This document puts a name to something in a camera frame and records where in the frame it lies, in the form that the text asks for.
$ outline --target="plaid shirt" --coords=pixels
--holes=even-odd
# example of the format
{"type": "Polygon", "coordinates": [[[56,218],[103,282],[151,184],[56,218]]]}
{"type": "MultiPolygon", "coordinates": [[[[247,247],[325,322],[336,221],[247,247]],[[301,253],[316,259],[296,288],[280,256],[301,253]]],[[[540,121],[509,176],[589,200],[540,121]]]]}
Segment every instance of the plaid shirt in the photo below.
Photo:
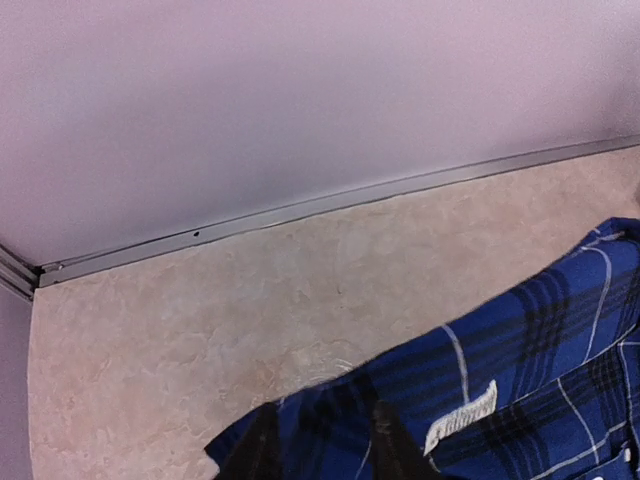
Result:
{"type": "MultiPolygon", "coordinates": [[[[371,478],[384,400],[445,476],[640,478],[639,315],[640,221],[611,219],[475,311],[281,399],[284,476],[371,478]]],[[[254,417],[206,452],[224,463],[254,417]]]]}

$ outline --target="purple wall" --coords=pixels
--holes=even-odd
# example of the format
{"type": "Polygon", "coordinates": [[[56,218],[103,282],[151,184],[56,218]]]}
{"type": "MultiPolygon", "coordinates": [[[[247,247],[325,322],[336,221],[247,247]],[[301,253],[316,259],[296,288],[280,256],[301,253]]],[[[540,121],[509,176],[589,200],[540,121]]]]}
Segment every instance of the purple wall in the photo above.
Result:
{"type": "Polygon", "coordinates": [[[0,476],[29,480],[27,353],[31,305],[0,288],[0,476]]]}
{"type": "Polygon", "coordinates": [[[0,15],[0,241],[40,264],[640,133],[640,2],[68,0],[0,15]]]}

